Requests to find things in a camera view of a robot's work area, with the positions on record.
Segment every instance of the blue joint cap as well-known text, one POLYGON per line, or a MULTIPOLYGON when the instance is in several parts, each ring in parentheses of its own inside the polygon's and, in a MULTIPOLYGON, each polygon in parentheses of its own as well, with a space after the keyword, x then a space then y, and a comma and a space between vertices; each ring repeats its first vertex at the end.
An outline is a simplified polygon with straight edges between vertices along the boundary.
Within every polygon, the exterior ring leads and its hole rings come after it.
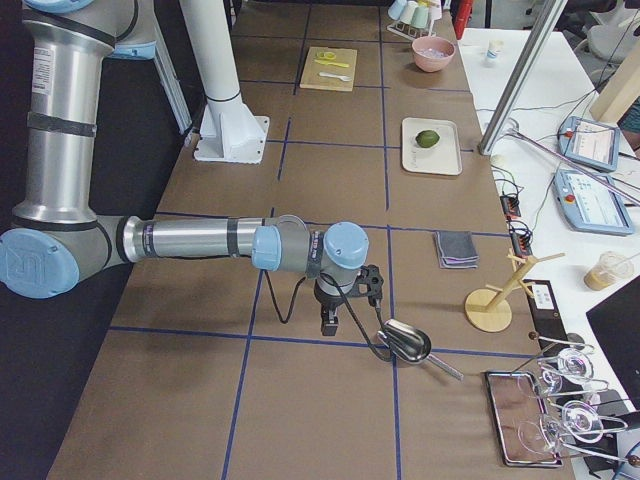
POLYGON ((253 234, 251 263, 260 270, 275 271, 282 260, 282 240, 275 225, 258 227, 253 234))
POLYGON ((24 0, 28 7, 47 13, 71 13, 92 2, 93 0, 24 0))
POLYGON ((369 237, 355 223, 336 223, 324 234, 324 251, 339 267, 356 270, 367 259, 369 237))
POLYGON ((156 42, 131 44, 116 44, 116 48, 109 58, 118 60, 151 60, 156 56, 156 42))
POLYGON ((80 270, 67 248, 46 233, 28 228, 0 236, 0 281, 29 298, 50 298, 75 287, 80 270))

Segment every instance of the brown table surface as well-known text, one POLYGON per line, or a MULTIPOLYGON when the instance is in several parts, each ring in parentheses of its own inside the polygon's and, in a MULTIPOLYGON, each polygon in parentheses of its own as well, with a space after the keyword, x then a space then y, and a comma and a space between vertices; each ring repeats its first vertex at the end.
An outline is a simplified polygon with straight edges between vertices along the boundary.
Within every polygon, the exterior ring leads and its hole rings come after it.
MULTIPOLYGON (((287 325, 246 259, 147 260, 131 276, 51 479, 529 479, 502 464, 483 372, 536 351, 524 295, 501 333, 465 318, 467 294, 512 273, 510 240, 459 55, 427 74, 386 8, 245 3, 232 33, 243 99, 271 126, 260 165, 178 159, 159 218, 295 214, 316 228, 362 225, 385 278, 386 318, 429 334, 461 370, 385 364, 346 310, 320 334, 313 284, 287 325), (309 46, 358 50, 353 92, 302 90, 309 46), (405 117, 457 124, 463 172, 401 166, 405 117), (473 233, 479 268, 443 270, 433 232, 473 233)), ((450 18, 436 23, 454 40, 450 18)), ((299 275, 274 273, 280 303, 299 275)), ((371 336, 376 319, 354 307, 371 336)))

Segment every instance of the metal tray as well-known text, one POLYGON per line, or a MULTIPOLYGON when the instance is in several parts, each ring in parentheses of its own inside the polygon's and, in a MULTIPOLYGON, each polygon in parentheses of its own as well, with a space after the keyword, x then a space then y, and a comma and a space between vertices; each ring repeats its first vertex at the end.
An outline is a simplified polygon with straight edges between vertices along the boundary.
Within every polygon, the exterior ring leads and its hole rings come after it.
POLYGON ((546 405, 534 395, 534 377, 530 372, 485 372, 485 382, 493 410, 502 460, 508 467, 558 468, 562 460, 554 453, 528 450, 518 438, 522 422, 538 423, 547 413, 546 405))

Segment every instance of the white tray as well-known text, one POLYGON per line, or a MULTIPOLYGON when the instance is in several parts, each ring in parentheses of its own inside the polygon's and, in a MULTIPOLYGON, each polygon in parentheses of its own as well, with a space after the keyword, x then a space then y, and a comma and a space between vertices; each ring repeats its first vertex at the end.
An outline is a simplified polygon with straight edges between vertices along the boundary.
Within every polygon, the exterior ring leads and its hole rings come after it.
POLYGON ((402 120, 402 166, 409 172, 459 175, 462 159, 456 124, 427 118, 402 120), (423 130, 434 130, 440 141, 431 148, 420 147, 416 135, 423 130))

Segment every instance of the pink bowl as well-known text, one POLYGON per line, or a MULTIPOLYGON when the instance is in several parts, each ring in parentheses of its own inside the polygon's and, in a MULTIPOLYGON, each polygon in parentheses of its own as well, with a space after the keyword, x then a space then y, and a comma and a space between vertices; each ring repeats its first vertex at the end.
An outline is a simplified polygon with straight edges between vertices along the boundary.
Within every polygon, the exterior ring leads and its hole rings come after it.
POLYGON ((413 61, 420 70, 437 72, 449 65, 456 47, 453 43, 440 37, 418 37, 411 44, 413 61))

